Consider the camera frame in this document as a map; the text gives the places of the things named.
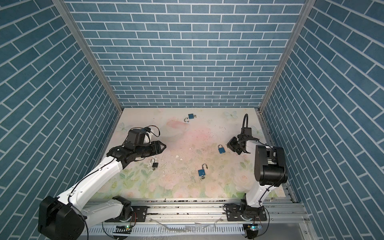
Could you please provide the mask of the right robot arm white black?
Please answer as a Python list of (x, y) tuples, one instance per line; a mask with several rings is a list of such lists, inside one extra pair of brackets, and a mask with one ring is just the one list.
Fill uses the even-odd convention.
[(246, 154), (254, 161), (256, 182), (241, 200), (236, 214), (245, 221), (265, 221), (268, 214), (264, 207), (264, 200), (271, 191), (288, 180), (284, 149), (263, 144), (258, 138), (253, 137), (248, 114), (244, 115), (241, 133), (233, 137), (227, 143), (227, 147), (238, 155)]

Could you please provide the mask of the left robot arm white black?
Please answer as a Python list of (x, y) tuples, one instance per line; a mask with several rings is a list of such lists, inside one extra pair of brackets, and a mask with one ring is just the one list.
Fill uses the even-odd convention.
[(111, 148), (106, 157), (68, 190), (56, 197), (45, 197), (39, 206), (38, 232), (51, 240), (76, 240), (83, 231), (105, 221), (135, 223), (131, 201), (121, 196), (86, 208), (91, 197), (130, 163), (161, 154), (166, 145), (152, 141), (152, 126), (132, 128), (121, 145)]

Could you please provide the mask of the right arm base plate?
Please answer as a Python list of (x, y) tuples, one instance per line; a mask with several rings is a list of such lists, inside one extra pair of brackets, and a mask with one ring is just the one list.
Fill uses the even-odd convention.
[(225, 204), (223, 210), (229, 222), (263, 222), (267, 220), (264, 208), (252, 208), (237, 204)]

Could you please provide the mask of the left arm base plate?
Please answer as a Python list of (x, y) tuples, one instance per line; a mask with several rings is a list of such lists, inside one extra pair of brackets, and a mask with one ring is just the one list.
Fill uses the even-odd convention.
[(106, 223), (143, 223), (146, 221), (148, 206), (133, 206), (129, 210), (129, 214), (106, 220)]

